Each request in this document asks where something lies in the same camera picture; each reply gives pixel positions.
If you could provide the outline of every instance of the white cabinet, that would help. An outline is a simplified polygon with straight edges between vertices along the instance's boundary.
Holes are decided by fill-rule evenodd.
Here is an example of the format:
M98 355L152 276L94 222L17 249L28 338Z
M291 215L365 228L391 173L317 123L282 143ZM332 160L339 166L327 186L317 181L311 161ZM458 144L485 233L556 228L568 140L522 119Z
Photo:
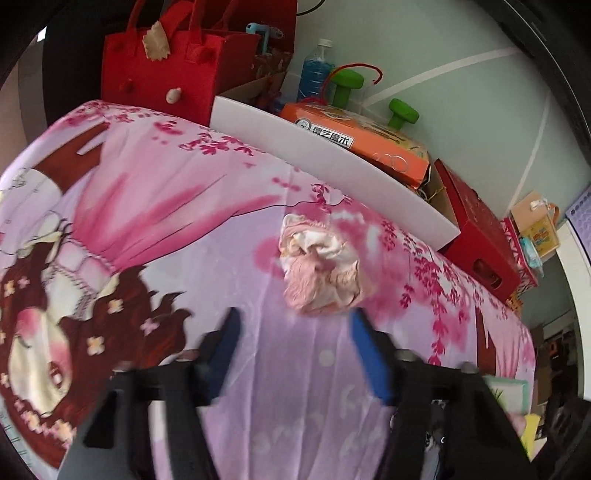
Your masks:
M558 229L558 237L560 238L558 257L569 282L579 319L580 335L577 335L579 395L591 400L591 265L569 221Z

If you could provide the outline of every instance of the bed sheet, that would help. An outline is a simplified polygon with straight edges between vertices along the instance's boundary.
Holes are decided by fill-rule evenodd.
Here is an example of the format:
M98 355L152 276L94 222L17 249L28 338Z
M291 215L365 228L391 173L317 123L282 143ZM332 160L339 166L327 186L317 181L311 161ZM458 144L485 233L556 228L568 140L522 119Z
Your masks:
M229 306L243 335L225 395L202 412L220 477L373 477L391 412L368 388L346 314L285 305L288 213L355 247L374 286L363 307L400 347L532 384L527 328L481 285L354 192L223 133L89 102L30 145L0 191L0 421L43 480L114 367L173 360ZM161 405L151 417L164 480Z

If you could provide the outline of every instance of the orange box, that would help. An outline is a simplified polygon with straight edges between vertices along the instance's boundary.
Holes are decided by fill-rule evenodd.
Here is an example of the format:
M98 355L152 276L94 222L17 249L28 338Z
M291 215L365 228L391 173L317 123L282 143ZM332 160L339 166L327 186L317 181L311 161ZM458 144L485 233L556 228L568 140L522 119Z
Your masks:
M281 117L351 150L413 189L425 178L429 167L427 149L369 118L312 103L289 103Z

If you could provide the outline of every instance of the white wall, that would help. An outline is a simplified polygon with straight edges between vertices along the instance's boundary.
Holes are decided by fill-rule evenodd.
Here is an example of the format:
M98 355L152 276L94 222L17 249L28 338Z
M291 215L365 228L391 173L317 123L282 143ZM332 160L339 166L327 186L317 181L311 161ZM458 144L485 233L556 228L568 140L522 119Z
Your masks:
M300 0L305 10L317 0ZM532 63L472 0L326 0L299 17L284 92L295 96L318 38L336 64L379 66L384 80L356 100L389 117L398 97L421 118L404 131L456 170L498 215L537 189L563 210L591 180L562 111Z

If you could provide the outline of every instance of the red box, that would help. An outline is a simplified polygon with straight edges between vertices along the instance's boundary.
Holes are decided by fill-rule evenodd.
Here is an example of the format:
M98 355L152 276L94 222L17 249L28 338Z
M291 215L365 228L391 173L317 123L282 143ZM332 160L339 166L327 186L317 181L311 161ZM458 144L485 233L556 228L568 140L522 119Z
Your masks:
M519 271L499 219L441 160L435 162L456 215L460 235L441 253L505 303L518 287Z
M519 271L520 282L515 290L515 294L519 297L523 292L538 286L538 277L536 277L534 271L527 264L513 220L510 218L503 218L501 220L501 228L505 232L505 236L509 241L509 247L513 252L513 258L515 259L515 264Z

